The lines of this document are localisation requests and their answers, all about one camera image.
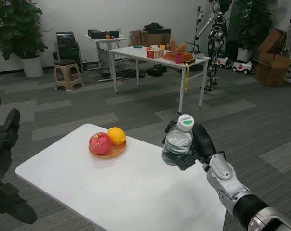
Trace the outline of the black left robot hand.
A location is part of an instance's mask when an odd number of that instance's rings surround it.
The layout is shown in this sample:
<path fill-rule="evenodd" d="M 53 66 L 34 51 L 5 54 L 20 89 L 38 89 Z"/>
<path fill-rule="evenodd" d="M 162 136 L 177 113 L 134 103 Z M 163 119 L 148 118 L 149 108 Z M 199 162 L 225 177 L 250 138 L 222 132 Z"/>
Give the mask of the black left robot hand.
<path fill-rule="evenodd" d="M 34 209 L 27 200 L 19 196 L 17 188 L 10 183 L 1 182 L 12 163 L 11 148 L 18 140 L 19 127 L 20 112 L 14 108 L 0 126 L 0 213 L 9 214 L 22 223 L 33 224 L 37 221 Z"/>

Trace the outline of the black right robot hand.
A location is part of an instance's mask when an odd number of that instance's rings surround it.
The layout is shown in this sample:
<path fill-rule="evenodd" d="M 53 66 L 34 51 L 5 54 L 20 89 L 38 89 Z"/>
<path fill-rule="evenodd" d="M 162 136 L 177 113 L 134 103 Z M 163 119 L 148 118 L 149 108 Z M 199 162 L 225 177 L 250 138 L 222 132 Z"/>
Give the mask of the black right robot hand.
<path fill-rule="evenodd" d="M 170 166 L 184 171 L 196 161 L 204 163 L 217 153 L 205 128 L 188 114 L 178 113 L 165 128 L 162 159 Z"/>

